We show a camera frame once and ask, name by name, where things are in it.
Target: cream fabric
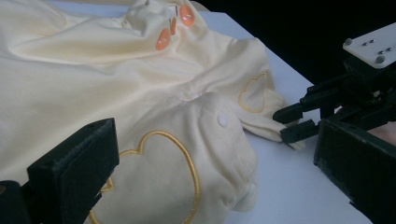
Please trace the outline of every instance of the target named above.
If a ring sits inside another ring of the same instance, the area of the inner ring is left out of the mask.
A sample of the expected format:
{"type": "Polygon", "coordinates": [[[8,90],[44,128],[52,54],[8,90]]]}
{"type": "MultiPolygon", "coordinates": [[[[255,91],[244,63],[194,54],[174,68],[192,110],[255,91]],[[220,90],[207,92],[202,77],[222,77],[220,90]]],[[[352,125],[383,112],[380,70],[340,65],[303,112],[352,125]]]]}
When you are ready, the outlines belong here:
{"type": "Polygon", "coordinates": [[[271,119],[285,102],[257,38],[209,30],[187,0],[136,1],[118,18],[2,0],[0,40],[0,179],[26,182],[33,161],[114,118],[120,152],[155,134],[142,155],[121,158],[114,189],[93,209],[101,223],[179,223],[194,195],[192,223],[254,205],[256,158],[242,129],[281,141],[285,128],[271,119]]]}

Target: clothing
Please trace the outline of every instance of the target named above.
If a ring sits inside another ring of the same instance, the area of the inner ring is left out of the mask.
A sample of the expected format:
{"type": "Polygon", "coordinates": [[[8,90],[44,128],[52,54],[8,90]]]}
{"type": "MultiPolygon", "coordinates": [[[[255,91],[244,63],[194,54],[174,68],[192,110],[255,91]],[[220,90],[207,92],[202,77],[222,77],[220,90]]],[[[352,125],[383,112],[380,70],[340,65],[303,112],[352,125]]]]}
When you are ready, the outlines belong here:
{"type": "Polygon", "coordinates": [[[128,156],[93,208],[99,222],[221,223],[251,209],[257,162],[243,129],[280,142],[285,128],[260,40],[208,29],[187,0],[136,1],[118,18],[4,0],[0,15],[0,179],[26,182],[33,161],[114,118],[128,156]]]}

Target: embroidered heart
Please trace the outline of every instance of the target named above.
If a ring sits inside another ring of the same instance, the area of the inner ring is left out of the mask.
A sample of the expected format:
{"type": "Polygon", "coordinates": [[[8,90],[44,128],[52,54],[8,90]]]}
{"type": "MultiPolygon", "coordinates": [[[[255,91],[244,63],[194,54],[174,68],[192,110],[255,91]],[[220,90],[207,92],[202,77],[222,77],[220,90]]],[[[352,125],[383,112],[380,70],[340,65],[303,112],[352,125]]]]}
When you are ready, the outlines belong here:
{"type": "MultiPolygon", "coordinates": [[[[198,174],[196,173],[195,166],[193,164],[193,161],[191,159],[189,151],[172,134],[164,132],[164,131],[152,131],[152,132],[146,133],[140,140],[137,149],[129,149],[129,150],[125,150],[125,151],[121,152],[120,158],[131,155],[131,154],[143,155],[144,150],[145,150],[144,146],[145,146],[146,142],[149,140],[149,138],[153,135],[161,135],[161,136],[164,136],[164,137],[168,138],[169,140],[171,140],[177,146],[177,148],[183,153],[183,156],[186,159],[186,162],[189,166],[192,181],[194,184],[194,200],[192,203],[192,209],[191,209],[190,213],[187,215],[187,217],[182,222],[183,224],[188,224],[192,221],[193,217],[195,216],[195,213],[198,210],[198,206],[199,206],[199,203],[201,200],[200,183],[199,183],[199,179],[198,179],[198,174]]],[[[101,189],[101,192],[106,193],[113,189],[114,189],[114,185],[113,185],[113,182],[110,177],[107,180],[105,186],[101,189]]],[[[89,219],[92,224],[99,224],[99,221],[97,220],[96,215],[93,212],[93,210],[91,210],[91,212],[90,212],[89,219]]]]}
{"type": "Polygon", "coordinates": [[[266,74],[262,73],[257,77],[254,77],[252,79],[250,79],[247,84],[245,85],[245,88],[241,90],[241,92],[239,92],[239,96],[238,96],[238,103],[239,105],[245,109],[246,111],[250,112],[250,113],[260,113],[264,110],[264,96],[262,95],[262,104],[260,104],[257,108],[251,108],[249,106],[247,106],[244,102],[247,101],[247,96],[249,91],[252,89],[255,89],[254,86],[255,85],[260,85],[260,81],[265,80],[266,74]]]}

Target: yellow heart embroidery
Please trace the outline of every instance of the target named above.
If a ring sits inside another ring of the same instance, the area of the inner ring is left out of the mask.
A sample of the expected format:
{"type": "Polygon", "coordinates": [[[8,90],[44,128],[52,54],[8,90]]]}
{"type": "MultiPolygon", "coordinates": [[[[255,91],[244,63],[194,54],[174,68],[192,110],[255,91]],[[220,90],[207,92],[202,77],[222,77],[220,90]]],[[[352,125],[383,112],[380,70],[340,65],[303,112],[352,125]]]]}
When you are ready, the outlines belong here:
{"type": "Polygon", "coordinates": [[[266,74],[265,74],[265,73],[262,73],[262,74],[260,74],[258,77],[254,77],[254,78],[250,79],[250,80],[247,82],[247,84],[245,85],[245,88],[242,89],[241,92],[239,92],[239,96],[238,96],[238,103],[239,103],[239,105],[240,105],[242,108],[244,108],[246,111],[250,112],[250,113],[260,113],[260,112],[262,112],[262,111],[264,110],[264,97],[262,97],[262,107],[260,107],[260,108],[258,108],[258,109],[253,109],[253,108],[250,108],[250,107],[246,106],[246,105],[243,103],[242,97],[243,97],[243,95],[248,91],[249,85],[251,85],[251,84],[254,83],[254,82],[259,81],[260,77],[265,77],[265,76],[266,76],[266,74]]]}
{"type": "MultiPolygon", "coordinates": [[[[192,209],[191,209],[190,213],[187,215],[187,217],[183,221],[183,224],[188,224],[192,221],[193,217],[195,216],[195,213],[197,212],[199,203],[201,201],[200,183],[199,183],[199,179],[198,179],[198,174],[196,173],[195,166],[193,164],[193,161],[191,159],[189,151],[172,134],[164,132],[164,131],[152,131],[152,132],[146,133],[140,140],[137,149],[125,150],[120,153],[120,157],[122,158],[127,155],[131,155],[131,154],[142,155],[143,150],[144,150],[144,145],[152,135],[161,135],[161,136],[164,136],[164,137],[168,138],[169,140],[171,140],[178,147],[178,149],[180,149],[180,151],[183,153],[183,155],[187,161],[187,164],[189,165],[190,173],[191,173],[192,180],[194,183],[194,201],[192,203],[192,209]]],[[[103,193],[106,193],[113,189],[114,189],[114,185],[113,185],[113,182],[110,177],[106,182],[106,186],[103,187],[101,189],[101,191],[103,193]]],[[[99,224],[99,221],[97,220],[96,215],[93,212],[93,210],[91,210],[91,212],[90,212],[89,219],[92,224],[99,224]]]]}

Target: wrinkled fabric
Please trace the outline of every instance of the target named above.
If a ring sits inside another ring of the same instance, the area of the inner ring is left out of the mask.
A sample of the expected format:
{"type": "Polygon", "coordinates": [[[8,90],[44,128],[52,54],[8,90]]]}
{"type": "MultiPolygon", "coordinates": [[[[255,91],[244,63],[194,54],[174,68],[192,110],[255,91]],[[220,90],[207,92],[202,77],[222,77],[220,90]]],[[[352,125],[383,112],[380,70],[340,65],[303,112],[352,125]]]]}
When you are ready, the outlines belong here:
{"type": "Polygon", "coordinates": [[[221,223],[254,206],[256,157],[243,129],[280,142],[285,128],[272,120],[285,101],[260,40],[208,29],[187,0],[136,1],[117,18],[3,0],[0,18],[0,179],[26,182],[33,161],[114,118],[120,153],[156,136],[121,158],[92,210],[101,223],[221,223]]]}

